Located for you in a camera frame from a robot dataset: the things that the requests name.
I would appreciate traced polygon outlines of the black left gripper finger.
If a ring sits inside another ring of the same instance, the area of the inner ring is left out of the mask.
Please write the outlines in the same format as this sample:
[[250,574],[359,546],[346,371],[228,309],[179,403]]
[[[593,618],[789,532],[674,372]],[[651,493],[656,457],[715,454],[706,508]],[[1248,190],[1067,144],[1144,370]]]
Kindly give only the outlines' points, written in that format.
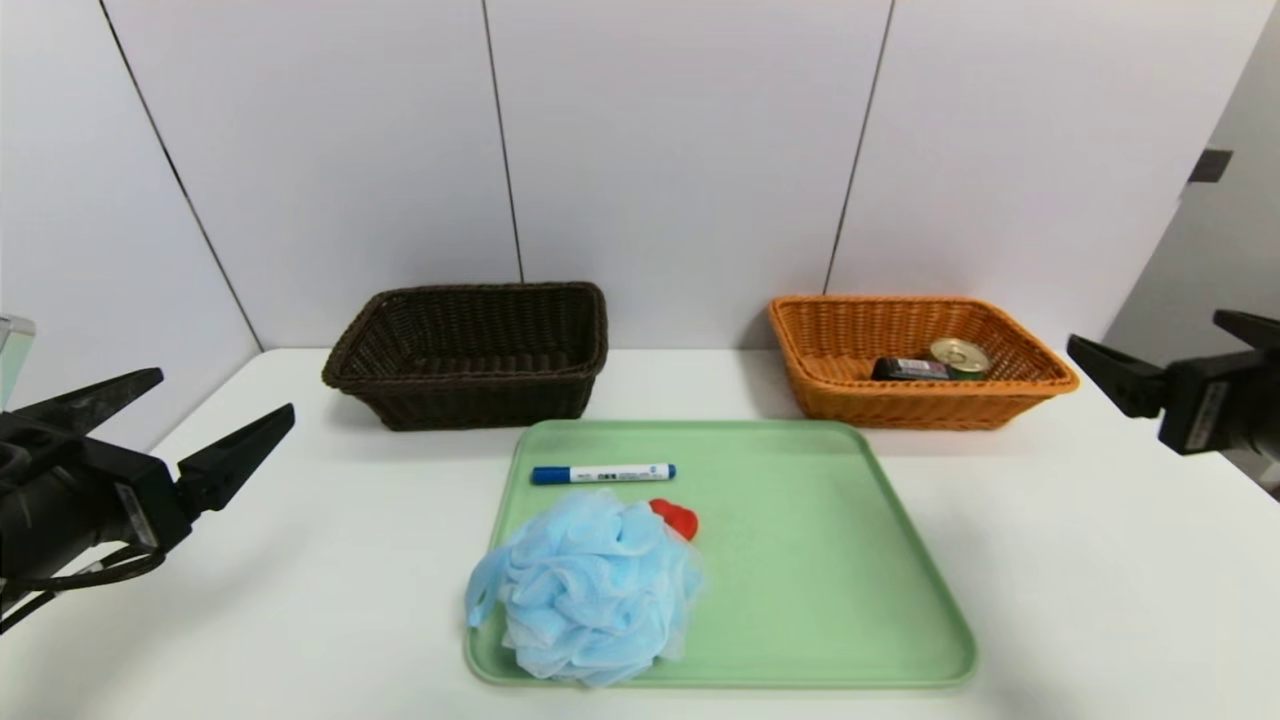
[[284,404],[178,462],[175,492],[189,521],[221,511],[294,427]]
[[163,382],[160,368],[145,368],[12,410],[10,414],[56,430],[86,436]]

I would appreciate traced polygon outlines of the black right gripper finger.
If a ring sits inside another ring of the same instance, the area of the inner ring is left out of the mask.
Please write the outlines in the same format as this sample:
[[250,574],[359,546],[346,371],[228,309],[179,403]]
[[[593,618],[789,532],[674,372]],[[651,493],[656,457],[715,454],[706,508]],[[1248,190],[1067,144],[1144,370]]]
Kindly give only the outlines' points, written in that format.
[[1262,351],[1279,351],[1279,320],[1238,310],[1219,309],[1213,313],[1213,324],[1231,337]]
[[1078,334],[1069,336],[1066,352],[1125,416],[1162,413],[1169,393],[1164,368]]

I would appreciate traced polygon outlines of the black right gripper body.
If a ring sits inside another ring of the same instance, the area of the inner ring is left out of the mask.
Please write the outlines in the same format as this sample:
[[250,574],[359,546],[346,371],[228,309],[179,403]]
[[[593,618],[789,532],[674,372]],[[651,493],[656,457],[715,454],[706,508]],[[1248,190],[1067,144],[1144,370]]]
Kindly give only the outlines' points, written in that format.
[[1171,364],[1160,441],[1183,456],[1240,450],[1279,455],[1276,350]]

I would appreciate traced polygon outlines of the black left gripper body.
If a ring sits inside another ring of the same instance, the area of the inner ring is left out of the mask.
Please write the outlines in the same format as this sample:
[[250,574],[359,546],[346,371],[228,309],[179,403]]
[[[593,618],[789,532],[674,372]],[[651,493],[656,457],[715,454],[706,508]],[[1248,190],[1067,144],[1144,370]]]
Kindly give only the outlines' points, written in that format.
[[189,534],[165,462],[3,414],[3,578],[52,577],[113,541],[172,550]]

